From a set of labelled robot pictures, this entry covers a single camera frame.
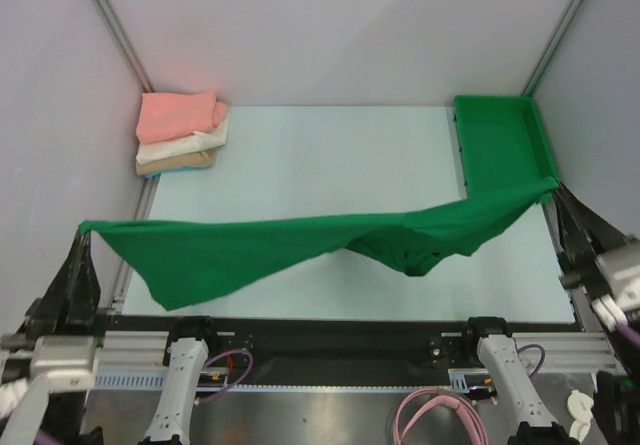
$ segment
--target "white folded cloth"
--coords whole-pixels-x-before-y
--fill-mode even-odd
[[[145,165],[163,158],[176,157],[187,153],[202,152],[212,148],[221,147],[227,142],[227,132],[229,130],[229,115],[215,130],[211,132],[194,132],[187,137],[166,142],[141,143],[138,147],[136,161],[140,165]]]

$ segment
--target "green fabric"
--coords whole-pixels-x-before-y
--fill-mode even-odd
[[[435,208],[248,223],[86,221],[167,310],[206,302],[323,253],[346,248],[409,276],[469,256],[557,187],[547,178]]]

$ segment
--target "green tray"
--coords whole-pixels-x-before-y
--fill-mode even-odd
[[[557,178],[532,98],[459,95],[454,100],[467,195]]]

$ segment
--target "white tabletop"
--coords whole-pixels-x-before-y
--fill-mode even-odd
[[[214,167],[164,175],[150,219],[214,223],[402,212],[464,197],[449,109],[235,107],[230,113],[229,141]],[[165,312],[134,273],[123,313],[573,322],[559,274],[536,205],[472,257],[449,257],[425,277],[406,277],[341,250],[227,297]]]

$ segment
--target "brown folded towel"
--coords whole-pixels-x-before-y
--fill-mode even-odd
[[[163,158],[153,162],[140,165],[136,162],[136,173],[147,175],[148,173],[164,172],[176,168],[207,168],[216,161],[216,149],[205,150],[204,152],[193,152],[177,157]]]

